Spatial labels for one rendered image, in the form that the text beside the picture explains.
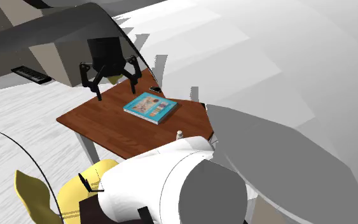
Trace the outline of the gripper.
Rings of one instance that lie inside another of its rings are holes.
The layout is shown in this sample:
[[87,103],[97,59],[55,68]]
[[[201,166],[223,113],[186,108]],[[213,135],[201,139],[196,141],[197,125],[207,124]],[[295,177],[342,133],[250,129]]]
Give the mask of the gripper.
[[[135,94],[135,86],[138,84],[138,79],[142,77],[142,73],[134,55],[127,58],[123,57],[119,37],[88,39],[87,43],[92,56],[92,64],[86,62],[79,64],[82,86],[88,87],[93,93],[96,93],[98,100],[101,101],[102,96],[99,90],[101,79],[104,76],[119,76],[122,74],[130,80],[131,91]],[[134,67],[134,74],[125,69],[127,63]],[[91,65],[97,71],[93,81],[90,81],[87,75]]]

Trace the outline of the yellow chair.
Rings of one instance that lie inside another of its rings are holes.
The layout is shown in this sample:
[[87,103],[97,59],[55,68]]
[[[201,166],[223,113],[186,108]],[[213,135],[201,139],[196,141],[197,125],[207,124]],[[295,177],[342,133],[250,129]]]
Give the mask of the yellow chair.
[[123,75],[118,75],[118,76],[109,76],[107,77],[108,81],[112,84],[115,85],[117,84],[118,80],[121,79],[123,77]]
[[79,202],[97,195],[103,174],[118,165],[117,161],[105,159],[93,164],[81,173],[92,189],[89,192],[79,176],[70,179],[58,192],[57,204],[60,214],[50,207],[50,190],[38,178],[15,171],[15,191],[35,224],[81,224]]

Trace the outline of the brown wooden table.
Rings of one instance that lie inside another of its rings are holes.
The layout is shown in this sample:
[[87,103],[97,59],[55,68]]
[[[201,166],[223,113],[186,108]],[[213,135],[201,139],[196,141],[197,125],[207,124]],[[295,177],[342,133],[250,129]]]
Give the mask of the brown wooden table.
[[137,96],[148,92],[157,82],[151,71],[145,69],[132,93],[130,82],[125,80],[57,118],[73,130],[91,163],[99,161],[95,145],[128,159],[176,140],[177,131],[184,137],[202,136],[207,140],[214,133],[206,109],[199,102],[178,99],[162,123],[156,125],[131,115],[124,106]]

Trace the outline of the teal picture book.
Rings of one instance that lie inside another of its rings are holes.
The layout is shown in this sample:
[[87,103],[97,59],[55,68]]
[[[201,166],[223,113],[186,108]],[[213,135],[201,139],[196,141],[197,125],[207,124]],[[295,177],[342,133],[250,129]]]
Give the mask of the teal picture book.
[[147,92],[123,107],[123,110],[154,124],[161,123],[177,107],[177,103]]

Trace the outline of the beige cabinet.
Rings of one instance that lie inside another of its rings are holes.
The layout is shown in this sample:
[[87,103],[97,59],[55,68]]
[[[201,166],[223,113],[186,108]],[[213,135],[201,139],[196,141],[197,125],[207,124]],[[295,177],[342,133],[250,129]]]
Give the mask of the beige cabinet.
[[33,53],[45,74],[69,87],[81,84],[80,62],[92,60],[86,41],[68,41],[31,46]]

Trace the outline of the black keyboard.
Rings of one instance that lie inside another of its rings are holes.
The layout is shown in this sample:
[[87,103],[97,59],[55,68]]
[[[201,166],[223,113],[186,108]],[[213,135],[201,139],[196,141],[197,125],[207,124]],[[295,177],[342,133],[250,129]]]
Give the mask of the black keyboard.
[[11,71],[21,77],[24,77],[30,81],[33,81],[34,83],[37,83],[39,85],[48,83],[49,81],[52,81],[52,78],[50,76],[45,75],[40,72],[37,72],[37,71],[35,71],[29,67],[26,67],[26,66],[19,66],[19,67],[11,69]]

